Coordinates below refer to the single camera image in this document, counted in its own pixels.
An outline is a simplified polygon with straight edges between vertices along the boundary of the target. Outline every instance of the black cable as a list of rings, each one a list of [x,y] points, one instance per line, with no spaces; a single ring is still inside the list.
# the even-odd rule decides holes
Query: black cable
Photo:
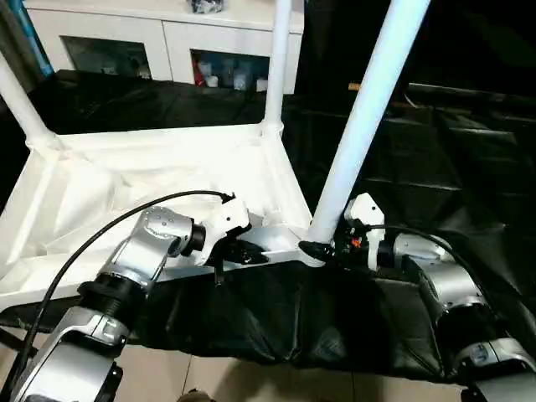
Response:
[[[19,337],[16,337],[9,331],[0,328],[0,343],[4,344],[15,352],[20,352],[21,350],[23,350],[24,340],[20,339]],[[37,349],[32,347],[30,358],[35,356],[36,353]]]
[[[17,383],[17,380],[19,379],[20,374],[26,368],[26,363],[28,362],[28,359],[32,352],[32,347],[34,345],[35,336],[37,335],[37,332],[39,330],[39,324],[41,323],[44,312],[49,306],[50,300],[52,299],[52,295],[54,294],[56,287],[58,287],[58,284],[61,281],[61,278],[65,275],[65,272],[67,272],[69,267],[73,265],[76,259],[85,250],[87,250],[87,248],[90,245],[92,245],[99,237],[101,237],[105,232],[113,228],[116,224],[119,224],[122,220],[125,220],[126,218],[131,217],[133,214],[137,214],[138,212],[141,212],[144,209],[152,207],[153,205],[159,204],[163,201],[167,201],[173,198],[184,197],[187,195],[215,195],[215,196],[221,197],[222,202],[224,203],[233,198],[232,196],[229,196],[228,194],[220,193],[218,191],[210,191],[210,190],[192,190],[192,191],[182,191],[181,193],[169,194],[164,197],[154,199],[153,201],[149,201],[148,203],[140,205],[139,207],[135,207],[134,209],[131,209],[130,211],[119,216],[118,218],[112,220],[109,224],[104,226],[101,230],[93,234],[77,251],[74,252],[74,254],[71,257],[69,257],[69,259],[64,263],[64,265],[61,267],[59,272],[56,274],[56,276],[52,280],[52,283],[50,283],[49,289],[47,289],[46,293],[44,294],[43,300],[39,304],[38,311],[35,316],[35,319],[33,320],[32,326],[30,327],[30,329],[26,333],[26,336],[24,337],[23,349],[18,354],[17,358],[15,359],[15,362],[13,363],[13,366],[11,367],[11,370],[9,371],[8,377],[12,378],[12,381],[10,383],[6,382],[4,384],[2,388],[2,392],[0,393],[0,400],[3,400],[3,397],[5,397],[6,395],[11,394],[11,391],[13,390],[13,386]]]
[[[367,224],[365,225],[362,230],[369,232],[373,229],[386,229],[386,230],[396,230],[400,233],[407,233],[410,235],[416,235],[419,237],[422,237],[423,239],[427,239],[431,241],[432,243],[435,243],[436,245],[439,245],[442,249],[444,249],[447,253],[452,255],[452,258],[454,258],[454,261],[458,263],[462,268],[464,268],[472,277],[473,279],[479,278],[479,275],[475,272],[475,270],[469,265],[469,263],[452,247],[450,247],[444,240],[437,239],[436,237],[432,236],[431,234],[428,234],[422,230],[410,228],[407,226],[398,226],[394,224]],[[494,284],[503,284],[505,287],[503,288],[504,291],[511,294],[511,296],[515,297],[519,301],[524,304],[531,313],[533,313],[536,316],[536,311],[533,308],[533,303],[521,292],[519,292],[510,282],[508,282],[506,279],[504,279],[502,276],[500,276],[497,272],[493,270],[489,270],[487,272],[488,274],[491,274],[496,281],[494,281]]]

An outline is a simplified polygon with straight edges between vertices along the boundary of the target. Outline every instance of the floor tile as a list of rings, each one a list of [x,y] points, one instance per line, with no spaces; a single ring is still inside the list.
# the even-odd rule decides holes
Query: floor tile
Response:
[[[127,346],[117,364],[123,380],[116,402],[175,402],[183,394],[190,355],[179,351]]]
[[[201,389],[217,402],[350,402],[353,392],[349,373],[197,357],[186,379],[190,389]]]
[[[354,374],[354,402],[459,402],[461,387]]]

